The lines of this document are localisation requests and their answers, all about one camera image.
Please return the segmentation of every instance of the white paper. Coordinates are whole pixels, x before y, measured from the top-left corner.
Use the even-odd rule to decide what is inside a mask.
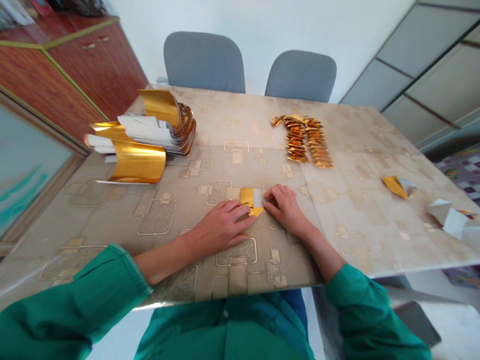
[[[469,242],[480,239],[480,222],[454,209],[450,201],[435,200],[428,207],[428,213],[438,220],[447,234],[458,240]]]
[[[105,164],[116,163],[117,161],[117,155],[105,156]]]
[[[264,195],[265,195],[265,190],[253,189],[253,207],[254,208],[264,207],[264,201],[265,201]]]
[[[95,146],[93,147],[93,150],[95,150],[99,154],[115,154],[115,148],[113,146]]]
[[[397,177],[398,183],[400,186],[405,190],[408,196],[412,195],[412,193],[417,190],[417,185],[413,181],[410,181],[403,177]]]
[[[164,121],[160,124],[155,116],[118,116],[117,118],[125,128],[127,136],[140,143],[160,146],[162,146],[160,143],[173,143],[170,129]]]
[[[146,182],[118,182],[118,181],[107,181],[107,180],[95,180],[95,182],[100,184],[122,184],[122,185],[151,185]]]
[[[92,134],[85,135],[85,142],[89,147],[114,147],[114,143],[107,137]]]

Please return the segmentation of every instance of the green shirt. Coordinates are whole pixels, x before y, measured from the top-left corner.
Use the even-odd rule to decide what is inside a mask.
[[[0,313],[0,358],[84,359],[153,289],[132,257],[112,244],[73,282],[17,301]],[[326,289],[338,308],[351,359],[431,359],[395,315],[385,290],[345,265]],[[277,293],[154,311],[136,359],[313,359],[305,328]]]

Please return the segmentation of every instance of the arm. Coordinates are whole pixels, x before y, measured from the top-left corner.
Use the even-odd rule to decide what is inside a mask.
[[[431,359],[429,348],[390,308],[386,290],[348,265],[305,217],[297,193],[276,185],[265,193],[263,206],[288,231],[302,239],[327,283],[326,295],[339,314],[347,358]]]
[[[0,313],[2,358],[84,359],[155,285],[182,267],[234,246],[256,219],[223,201],[188,233],[132,258],[112,244],[65,285],[19,300]]]

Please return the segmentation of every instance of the gray chair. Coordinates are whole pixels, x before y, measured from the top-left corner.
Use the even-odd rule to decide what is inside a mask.
[[[273,62],[265,95],[328,103],[337,77],[335,60],[302,50],[282,52]]]
[[[245,93],[242,53],[228,37],[173,32],[165,40],[163,57],[170,85]]]

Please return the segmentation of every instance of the right hand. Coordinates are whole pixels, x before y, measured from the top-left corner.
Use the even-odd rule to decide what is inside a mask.
[[[275,199],[278,207],[264,201],[263,207],[292,234],[304,239],[314,227],[297,203],[297,193],[288,186],[277,184],[269,188],[263,196],[266,200]]]

